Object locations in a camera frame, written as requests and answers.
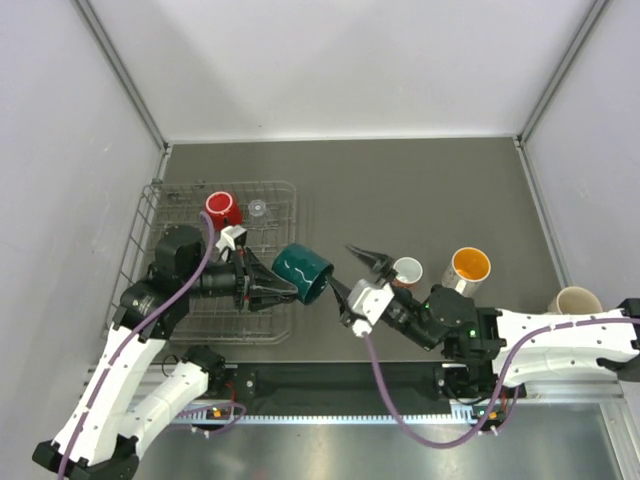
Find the small pink mug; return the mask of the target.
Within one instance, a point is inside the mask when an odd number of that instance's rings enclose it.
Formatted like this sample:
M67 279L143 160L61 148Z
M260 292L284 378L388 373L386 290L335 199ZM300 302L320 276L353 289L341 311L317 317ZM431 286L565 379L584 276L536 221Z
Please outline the small pink mug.
M401 257L393 264L396 275L393 285L401 288L410 288L418 283L423 276L422 264L412 257Z

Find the dark green mug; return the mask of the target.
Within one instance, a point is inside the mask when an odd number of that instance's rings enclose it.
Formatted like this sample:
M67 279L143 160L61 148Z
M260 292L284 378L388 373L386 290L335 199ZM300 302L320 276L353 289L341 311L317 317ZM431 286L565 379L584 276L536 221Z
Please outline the dark green mug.
M299 302L310 305L327 287L334 265L308 247L292 243L276 256L272 270L297 288Z

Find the clear plastic cup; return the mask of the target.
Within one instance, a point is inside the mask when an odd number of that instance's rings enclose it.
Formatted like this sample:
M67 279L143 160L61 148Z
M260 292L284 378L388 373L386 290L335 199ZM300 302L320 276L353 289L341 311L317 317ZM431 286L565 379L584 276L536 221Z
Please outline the clear plastic cup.
M247 212L253 222L267 222L269 220L270 212L266 202L262 199L251 200Z

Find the red mug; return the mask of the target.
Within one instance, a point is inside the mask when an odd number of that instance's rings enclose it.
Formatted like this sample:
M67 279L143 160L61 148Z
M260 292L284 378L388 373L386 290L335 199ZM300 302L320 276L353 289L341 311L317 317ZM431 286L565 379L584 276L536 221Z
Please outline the red mug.
M205 211L218 232L227 226L243 223L242 210L236 198L227 191L216 191L210 194L205 201Z

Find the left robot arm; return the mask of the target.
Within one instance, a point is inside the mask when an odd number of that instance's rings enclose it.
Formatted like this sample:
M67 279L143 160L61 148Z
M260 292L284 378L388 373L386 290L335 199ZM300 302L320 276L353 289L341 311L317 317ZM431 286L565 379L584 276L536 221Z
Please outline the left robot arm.
M227 297L252 312L290 303L298 290L266 268L230 228L235 247L210 262L214 239L189 225L166 229L144 278L128 287L108 331L95 372L65 426L39 443L33 461L61 479L131 479L157 436L201 395L214 397L228 378L224 358L191 347L175 372L140 403L132 399L148 367L193 296Z

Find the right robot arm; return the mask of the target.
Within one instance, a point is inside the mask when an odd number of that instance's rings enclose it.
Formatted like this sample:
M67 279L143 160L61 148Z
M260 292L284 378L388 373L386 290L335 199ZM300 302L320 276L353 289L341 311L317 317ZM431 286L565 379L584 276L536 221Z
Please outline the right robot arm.
M639 380L636 298L602 313L538 315L478 307L457 290L436 284L418 301L392 284L396 272L389 256L349 249L377 278L354 287L327 279L342 323L359 338L384 323L426 351L440 350L451 365L436 384L451 399L488 398L530 381L610 375L623 382Z

